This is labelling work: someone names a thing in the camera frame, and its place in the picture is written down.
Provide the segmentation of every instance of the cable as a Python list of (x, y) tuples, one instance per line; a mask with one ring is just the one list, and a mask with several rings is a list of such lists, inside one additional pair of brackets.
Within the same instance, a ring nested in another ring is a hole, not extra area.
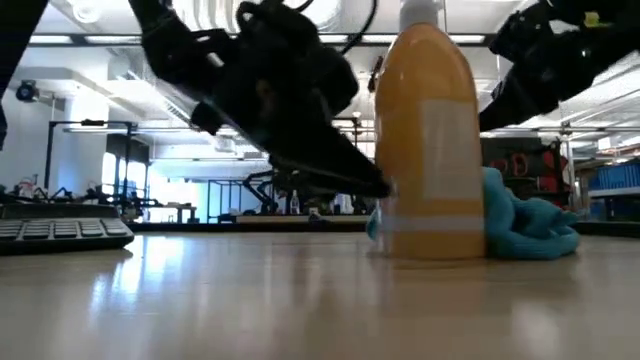
[(371, 0), (371, 12), (369, 13), (369, 17), (367, 21), (364, 23), (362, 29), (358, 32), (356, 36), (351, 38), (347, 45), (344, 46), (342, 51), (340, 52), (342, 55), (346, 54), (351, 50), (354, 46), (358, 45), (362, 40), (362, 36), (369, 30), (371, 27), (371, 23), (373, 23), (373, 19), (376, 17), (376, 13), (378, 12), (378, 0)]
[(298, 6), (297, 8), (295, 8), (295, 10), (297, 12), (303, 12), (303, 11), (307, 10), (307, 8), (309, 6), (311, 6), (311, 4), (313, 4), (314, 1), (315, 0), (307, 0), (304, 4), (302, 4), (302, 5)]

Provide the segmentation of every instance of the keyboard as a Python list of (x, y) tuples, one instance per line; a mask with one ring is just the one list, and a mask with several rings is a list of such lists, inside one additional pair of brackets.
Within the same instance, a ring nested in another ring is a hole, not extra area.
[(0, 255), (121, 248), (133, 237), (110, 206), (0, 206)]

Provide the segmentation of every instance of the blue cloth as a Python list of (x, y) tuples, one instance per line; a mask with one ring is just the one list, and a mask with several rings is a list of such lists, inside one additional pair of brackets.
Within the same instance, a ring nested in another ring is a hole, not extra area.
[[(580, 235), (570, 225), (578, 219), (542, 199), (520, 200), (504, 186), (500, 171), (484, 168), (487, 255), (501, 259), (553, 260), (575, 252)], [(367, 223), (375, 239), (377, 214)]]

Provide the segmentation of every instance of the white bottle cap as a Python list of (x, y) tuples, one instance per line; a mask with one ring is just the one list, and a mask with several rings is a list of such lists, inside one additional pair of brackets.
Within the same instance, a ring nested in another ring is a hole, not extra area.
[(400, 0), (400, 32), (415, 24), (438, 26), (440, 0)]

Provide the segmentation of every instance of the plastic bottle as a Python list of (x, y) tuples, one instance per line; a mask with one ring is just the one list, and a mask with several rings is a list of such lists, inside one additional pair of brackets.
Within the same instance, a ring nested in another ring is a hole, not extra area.
[(291, 214), (300, 215), (300, 200), (296, 190), (293, 190), (293, 196), (291, 196)]
[(404, 0), (376, 92), (376, 163), (393, 186), (379, 240), (397, 258), (485, 254), (478, 106), (469, 65), (438, 28), (440, 5)]

